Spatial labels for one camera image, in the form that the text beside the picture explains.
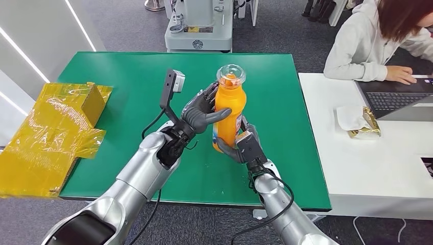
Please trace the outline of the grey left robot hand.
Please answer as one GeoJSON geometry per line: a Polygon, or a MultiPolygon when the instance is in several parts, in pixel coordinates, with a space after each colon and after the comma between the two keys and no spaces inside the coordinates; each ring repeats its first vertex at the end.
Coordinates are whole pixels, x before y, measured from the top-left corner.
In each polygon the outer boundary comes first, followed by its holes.
{"type": "Polygon", "coordinates": [[[203,133],[208,125],[222,121],[232,112],[227,107],[216,109],[215,96],[218,88],[218,82],[211,83],[206,89],[200,90],[182,110],[181,118],[196,134],[203,133]]]}

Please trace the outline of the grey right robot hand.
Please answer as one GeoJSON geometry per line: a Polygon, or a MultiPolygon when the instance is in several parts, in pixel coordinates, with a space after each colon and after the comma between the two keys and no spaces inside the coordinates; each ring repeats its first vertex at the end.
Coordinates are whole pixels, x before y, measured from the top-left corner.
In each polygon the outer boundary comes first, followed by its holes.
{"type": "MultiPolygon", "coordinates": [[[[254,136],[254,138],[256,139],[258,144],[261,146],[256,127],[253,124],[250,124],[244,115],[242,116],[242,121],[241,121],[240,127],[243,131],[250,132],[254,136]]],[[[231,157],[235,162],[238,162],[241,164],[246,163],[246,160],[245,160],[244,156],[242,155],[241,150],[239,150],[238,148],[234,148],[234,147],[229,146],[220,137],[216,138],[216,144],[217,144],[218,148],[221,150],[221,152],[223,152],[224,154],[231,157]]]]}

